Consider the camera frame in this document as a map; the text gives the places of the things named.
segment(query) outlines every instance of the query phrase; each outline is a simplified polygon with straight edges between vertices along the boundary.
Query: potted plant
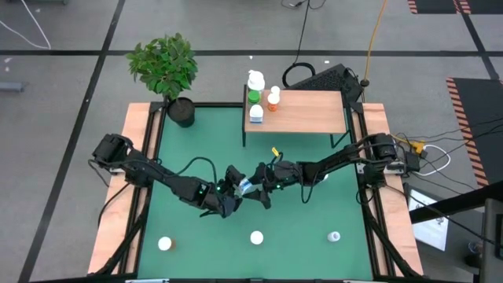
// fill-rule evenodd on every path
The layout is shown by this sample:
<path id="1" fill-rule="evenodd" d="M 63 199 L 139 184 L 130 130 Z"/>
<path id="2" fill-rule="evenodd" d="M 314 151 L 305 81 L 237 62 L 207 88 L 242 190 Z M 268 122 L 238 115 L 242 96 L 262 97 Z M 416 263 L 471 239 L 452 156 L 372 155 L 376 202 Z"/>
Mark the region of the potted plant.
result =
<path id="1" fill-rule="evenodd" d="M 180 127 L 194 123 L 196 108 L 187 97 L 179 97 L 183 90 L 190 90 L 196 78 L 197 63 L 190 43 L 177 33 L 173 37 L 153 39 L 141 47 L 138 43 L 133 53 L 128 53 L 130 73 L 136 82 L 140 76 L 150 91 L 163 95 L 167 115 Z"/>

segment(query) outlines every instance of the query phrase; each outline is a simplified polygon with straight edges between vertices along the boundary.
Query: green leaves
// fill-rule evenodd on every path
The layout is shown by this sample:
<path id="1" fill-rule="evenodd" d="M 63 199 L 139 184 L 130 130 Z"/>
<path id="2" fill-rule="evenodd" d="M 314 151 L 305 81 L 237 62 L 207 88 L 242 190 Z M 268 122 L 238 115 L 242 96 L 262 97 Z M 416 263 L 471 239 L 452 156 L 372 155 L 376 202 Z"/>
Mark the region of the green leaves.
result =
<path id="1" fill-rule="evenodd" d="M 138 43 L 126 59 L 135 82 L 139 76 L 148 90 L 173 100 L 182 90 L 190 90 L 196 78 L 195 55 L 190 43 L 176 33 L 173 37 L 153 39 L 144 47 Z"/>

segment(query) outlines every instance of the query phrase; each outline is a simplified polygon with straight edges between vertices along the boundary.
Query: white cable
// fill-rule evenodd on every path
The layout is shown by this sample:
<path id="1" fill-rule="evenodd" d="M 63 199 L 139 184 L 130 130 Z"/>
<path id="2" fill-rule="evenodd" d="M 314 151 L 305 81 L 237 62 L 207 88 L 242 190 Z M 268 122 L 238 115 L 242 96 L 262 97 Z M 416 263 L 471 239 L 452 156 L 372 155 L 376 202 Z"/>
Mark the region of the white cable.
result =
<path id="1" fill-rule="evenodd" d="M 35 19 L 35 17 L 33 17 L 33 14 L 31 13 L 30 9 L 28 8 L 28 5 L 26 5 L 26 2 L 24 0 L 21 0 L 23 2 L 23 5 L 24 5 L 24 8 L 26 8 L 26 10 L 28 11 L 28 13 L 30 14 L 31 18 L 33 19 L 33 21 L 35 22 L 35 24 L 37 25 L 37 27 L 39 27 L 39 30 L 40 32 L 42 33 L 42 36 L 44 37 L 44 39 L 46 40 L 47 42 L 47 46 L 38 46 L 36 44 L 34 44 L 33 42 L 29 41 L 27 38 L 25 38 L 21 33 L 17 32 L 17 31 L 14 31 L 12 28 L 9 28 L 9 26 L 7 26 L 6 24 L 4 24 L 1 20 L 0 20 L 0 24 L 2 24 L 2 26 L 6 27 L 6 29 L 8 29 L 9 31 L 15 33 L 16 35 L 19 35 L 22 39 L 24 39 L 26 42 L 30 43 L 30 45 L 32 45 L 33 47 L 36 47 L 36 48 L 40 48 L 40 49 L 44 49 L 44 50 L 51 50 L 52 47 L 50 45 L 50 42 L 49 40 L 47 39 L 46 37 L 46 34 L 44 33 L 44 31 L 42 30 L 42 28 L 40 27 L 39 25 L 39 22 Z"/>
<path id="2" fill-rule="evenodd" d="M 429 175 L 434 174 L 434 173 L 436 173 L 436 172 L 438 172 L 438 171 L 441 171 L 443 168 L 445 168 L 445 167 L 449 166 L 449 164 L 450 164 L 450 155 L 449 155 L 449 153 L 447 153 L 445 150 L 443 150 L 443 149 L 439 148 L 439 147 L 438 147 L 438 146 L 436 146 L 436 145 L 425 145 L 425 146 L 423 147 L 423 149 L 426 149 L 426 148 L 428 148 L 428 147 L 432 147 L 432 148 L 435 148 L 435 149 L 440 150 L 441 152 L 443 152 L 443 153 L 444 153 L 444 155 L 445 155 L 445 156 L 447 156 L 448 160 L 447 160 L 447 162 L 446 162 L 446 163 L 445 163 L 442 167 L 437 168 L 437 169 L 435 169 L 435 170 L 433 170 L 433 171 L 431 171 L 431 172 L 424 173 L 424 174 L 419 173 L 419 172 L 413 172 L 413 173 L 414 173 L 414 174 L 416 174 L 416 175 L 423 176 L 423 177 L 424 177 L 424 176 L 429 176 Z"/>

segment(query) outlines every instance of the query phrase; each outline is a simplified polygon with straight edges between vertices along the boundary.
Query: black flower pot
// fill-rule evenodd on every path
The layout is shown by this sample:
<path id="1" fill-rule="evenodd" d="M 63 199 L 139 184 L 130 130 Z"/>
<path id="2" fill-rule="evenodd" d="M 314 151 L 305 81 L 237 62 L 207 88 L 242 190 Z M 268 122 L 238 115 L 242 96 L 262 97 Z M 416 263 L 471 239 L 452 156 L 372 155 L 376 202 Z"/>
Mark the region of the black flower pot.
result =
<path id="1" fill-rule="evenodd" d="M 196 118 L 196 107 L 190 99 L 179 97 L 167 104 L 166 113 L 180 127 L 190 127 Z"/>

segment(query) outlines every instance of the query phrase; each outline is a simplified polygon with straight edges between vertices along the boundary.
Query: orange and black tape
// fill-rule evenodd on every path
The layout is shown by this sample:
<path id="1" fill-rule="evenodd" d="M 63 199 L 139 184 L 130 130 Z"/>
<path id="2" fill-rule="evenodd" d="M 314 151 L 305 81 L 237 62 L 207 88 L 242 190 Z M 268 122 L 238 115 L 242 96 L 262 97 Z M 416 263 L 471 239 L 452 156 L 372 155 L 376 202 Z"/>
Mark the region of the orange and black tape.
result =
<path id="1" fill-rule="evenodd" d="M 408 0 L 409 9 L 411 13 L 417 13 L 416 0 Z"/>
<path id="2" fill-rule="evenodd" d="M 470 8 L 468 1 L 459 0 L 459 4 L 461 5 L 461 10 L 463 11 L 463 13 L 468 14 L 468 15 L 472 13 L 472 9 Z"/>
<path id="3" fill-rule="evenodd" d="M 457 0 L 453 0 L 453 3 L 454 3 L 454 8 L 456 8 L 456 13 L 461 13 L 461 8 L 459 7 Z"/>
<path id="4" fill-rule="evenodd" d="M 470 129 L 470 124 L 464 113 L 463 102 L 459 97 L 459 92 L 457 91 L 456 82 L 453 78 L 447 78 L 447 91 L 449 91 L 450 100 L 453 103 L 454 114 L 456 115 L 457 123 L 461 129 L 461 135 L 464 139 L 464 146 L 468 152 L 468 157 L 472 163 L 473 174 L 477 181 L 479 188 L 489 185 L 486 178 L 486 173 L 484 171 L 484 166 L 480 161 L 479 151 L 477 150 L 477 144 L 473 139 L 472 130 Z"/>

